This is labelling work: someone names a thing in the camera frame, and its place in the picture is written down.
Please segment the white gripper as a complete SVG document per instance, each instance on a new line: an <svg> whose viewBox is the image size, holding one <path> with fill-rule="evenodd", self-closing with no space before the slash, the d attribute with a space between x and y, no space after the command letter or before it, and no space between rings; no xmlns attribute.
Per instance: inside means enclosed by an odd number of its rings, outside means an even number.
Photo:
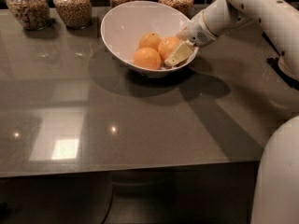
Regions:
<svg viewBox="0 0 299 224"><path fill-rule="evenodd" d="M179 31L176 37L183 41L180 41L164 60L164 64L169 67L177 66L188 60L195 50L195 45L199 48L206 47L217 39L207 27L204 10L193 16L187 25L187 29L184 28Z"/></svg>

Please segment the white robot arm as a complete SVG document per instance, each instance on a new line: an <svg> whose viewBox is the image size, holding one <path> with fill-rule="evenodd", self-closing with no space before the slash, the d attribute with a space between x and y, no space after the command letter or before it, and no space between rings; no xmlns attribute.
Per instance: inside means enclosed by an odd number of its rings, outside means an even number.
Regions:
<svg viewBox="0 0 299 224"><path fill-rule="evenodd" d="M284 0L216 0L179 33L198 47L246 19L256 21L280 59L299 76L299 12ZM250 224L299 224L299 117L281 125L269 139L257 174Z"/></svg>

